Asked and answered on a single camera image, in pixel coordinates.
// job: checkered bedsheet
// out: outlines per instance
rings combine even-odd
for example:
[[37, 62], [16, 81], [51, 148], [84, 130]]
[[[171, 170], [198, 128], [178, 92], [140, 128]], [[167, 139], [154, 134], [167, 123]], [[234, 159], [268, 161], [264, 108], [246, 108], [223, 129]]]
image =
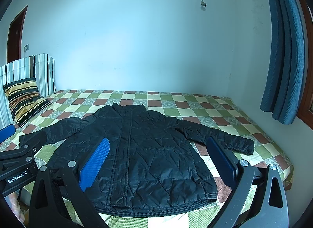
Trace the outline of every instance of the checkered bedsheet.
[[[118, 103], [120, 105], [145, 105], [147, 109], [158, 111], [166, 116], [174, 116], [178, 119], [192, 121], [212, 128], [217, 128], [232, 135], [239, 135], [252, 139], [255, 143], [253, 155], [244, 155], [235, 152], [238, 159], [245, 159], [251, 165], [266, 167], [274, 163], [278, 167], [281, 179], [284, 181], [285, 190], [292, 185], [293, 165], [279, 146], [266, 135], [266, 133], [254, 123], [243, 111], [237, 108], [228, 97], [217, 97], [200, 94], [182, 94], [168, 92], [142, 92], [142, 91], [101, 91], [101, 90], [64, 90], [57, 91], [48, 99], [53, 105], [42, 110], [34, 116], [23, 128], [16, 124], [16, 133], [0, 145], [0, 151], [18, 148], [18, 137], [38, 131], [43, 127], [52, 125], [60, 119], [67, 117], [84, 118], [93, 114], [104, 105]], [[53, 145], [44, 146], [36, 153], [35, 159], [38, 166], [48, 162], [53, 152], [64, 141]], [[206, 147], [192, 142], [191, 145], [202, 157], [218, 187], [218, 201], [199, 210], [185, 214], [155, 217], [155, 218], [127, 218], [101, 214], [109, 227], [181, 227], [200, 228], [207, 227], [229, 196], [231, 189], [224, 185], [210, 159]], [[33, 183], [25, 188], [32, 191]], [[248, 210], [251, 205], [255, 186], [251, 187], [242, 212]], [[65, 200], [66, 206], [74, 221], [78, 221], [71, 203]]]

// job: yellow and black striped pillow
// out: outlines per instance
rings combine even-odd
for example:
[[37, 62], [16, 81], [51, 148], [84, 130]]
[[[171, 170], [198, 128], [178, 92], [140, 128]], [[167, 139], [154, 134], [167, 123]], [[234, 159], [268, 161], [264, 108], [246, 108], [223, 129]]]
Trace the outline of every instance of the yellow and black striped pillow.
[[39, 111], [52, 104], [39, 94], [35, 78], [8, 83], [3, 86], [3, 90], [9, 100], [12, 116], [20, 127]]

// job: jacket sleeve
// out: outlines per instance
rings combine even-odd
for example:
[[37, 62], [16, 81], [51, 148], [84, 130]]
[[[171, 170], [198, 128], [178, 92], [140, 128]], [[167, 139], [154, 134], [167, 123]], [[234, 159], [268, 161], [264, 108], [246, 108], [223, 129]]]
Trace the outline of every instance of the jacket sleeve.
[[254, 152], [253, 140], [231, 135], [218, 129], [180, 119], [177, 120], [177, 125], [176, 129], [188, 140], [195, 140], [206, 145], [207, 139], [211, 136], [215, 136], [225, 149], [249, 155], [252, 155]]
[[90, 115], [84, 119], [81, 119], [79, 117], [62, 119], [59, 122], [53, 125], [50, 125], [48, 127], [42, 128], [39, 131], [26, 134], [26, 135], [21, 135], [19, 137], [20, 146], [26, 141], [35, 137], [39, 132], [42, 132], [42, 131], [44, 131], [47, 135], [47, 141], [44, 145], [57, 143], [58, 141], [64, 140], [70, 137], [71, 135], [79, 132], [80, 130], [85, 128], [87, 125], [92, 123], [92, 121], [95, 119], [96, 117], [94, 115]]

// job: wall socket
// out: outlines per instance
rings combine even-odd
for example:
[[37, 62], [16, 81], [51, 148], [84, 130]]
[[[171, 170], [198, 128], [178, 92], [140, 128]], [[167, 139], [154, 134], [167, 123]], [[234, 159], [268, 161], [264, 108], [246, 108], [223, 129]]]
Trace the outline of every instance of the wall socket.
[[24, 46], [24, 53], [28, 50], [28, 44]]

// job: white wall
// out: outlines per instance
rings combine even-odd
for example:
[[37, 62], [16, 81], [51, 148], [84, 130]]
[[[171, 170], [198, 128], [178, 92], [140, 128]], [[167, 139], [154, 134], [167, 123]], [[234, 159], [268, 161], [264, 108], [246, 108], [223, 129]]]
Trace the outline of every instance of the white wall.
[[235, 0], [234, 63], [228, 95], [284, 150], [294, 164], [294, 181], [286, 192], [290, 227], [313, 197], [313, 131], [300, 119], [283, 125], [260, 110], [270, 62], [271, 19], [268, 0]]
[[226, 95], [234, 3], [205, 0], [203, 11], [200, 2], [13, 0], [0, 21], [0, 65], [9, 24], [28, 4], [22, 57], [53, 56], [57, 89]]

